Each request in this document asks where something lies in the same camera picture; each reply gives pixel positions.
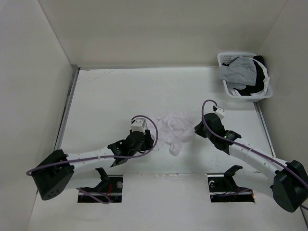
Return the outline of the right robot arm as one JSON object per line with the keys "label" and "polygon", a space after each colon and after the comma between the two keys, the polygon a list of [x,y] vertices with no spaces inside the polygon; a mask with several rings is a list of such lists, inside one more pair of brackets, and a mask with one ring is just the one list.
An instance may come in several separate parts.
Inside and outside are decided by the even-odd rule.
{"label": "right robot arm", "polygon": [[308,198],[308,174],[304,166],[287,162],[255,150],[240,134],[226,130],[219,116],[205,114],[194,132],[211,141],[220,151],[238,158],[258,172],[246,172],[242,166],[232,166],[224,173],[223,185],[228,190],[249,188],[263,193],[285,211],[295,212]]}

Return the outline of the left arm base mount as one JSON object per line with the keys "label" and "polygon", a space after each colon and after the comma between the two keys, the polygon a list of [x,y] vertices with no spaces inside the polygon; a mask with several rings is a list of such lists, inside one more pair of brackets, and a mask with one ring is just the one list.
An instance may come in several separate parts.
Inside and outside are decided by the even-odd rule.
{"label": "left arm base mount", "polygon": [[78,203],[121,203],[123,190],[123,175],[108,175],[103,168],[96,168],[100,180],[94,186],[80,188]]}

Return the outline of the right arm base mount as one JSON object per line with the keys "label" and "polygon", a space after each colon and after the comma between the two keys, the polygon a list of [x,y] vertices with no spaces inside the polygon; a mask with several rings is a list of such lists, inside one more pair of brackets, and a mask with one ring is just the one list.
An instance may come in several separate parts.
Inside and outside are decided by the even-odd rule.
{"label": "right arm base mount", "polygon": [[233,179],[233,176],[242,168],[234,165],[224,173],[208,174],[207,181],[212,203],[255,202],[253,191],[237,186]]}

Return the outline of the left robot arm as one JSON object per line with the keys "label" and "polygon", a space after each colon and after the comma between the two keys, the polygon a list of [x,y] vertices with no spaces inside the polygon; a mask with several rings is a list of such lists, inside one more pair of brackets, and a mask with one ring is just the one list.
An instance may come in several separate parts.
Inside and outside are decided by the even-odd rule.
{"label": "left robot arm", "polygon": [[[123,140],[116,141],[96,152],[66,154],[62,149],[53,151],[38,166],[28,170],[37,190],[44,201],[53,199],[64,190],[76,188],[82,192],[103,192],[108,186],[106,169],[118,167],[129,160],[149,154],[157,144],[158,136],[150,130],[130,131]],[[91,181],[91,186],[73,183],[79,174],[96,170],[99,175]]]}

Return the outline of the white tank top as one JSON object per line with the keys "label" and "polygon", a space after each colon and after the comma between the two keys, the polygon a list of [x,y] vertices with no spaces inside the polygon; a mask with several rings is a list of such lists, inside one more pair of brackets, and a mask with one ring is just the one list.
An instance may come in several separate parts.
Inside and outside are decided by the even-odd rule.
{"label": "white tank top", "polygon": [[152,124],[147,124],[152,137],[156,138],[155,128],[158,130],[158,141],[154,147],[159,151],[166,144],[169,146],[169,153],[178,156],[184,142],[194,137],[194,125],[196,116],[192,112],[168,112],[165,115],[152,117]]}

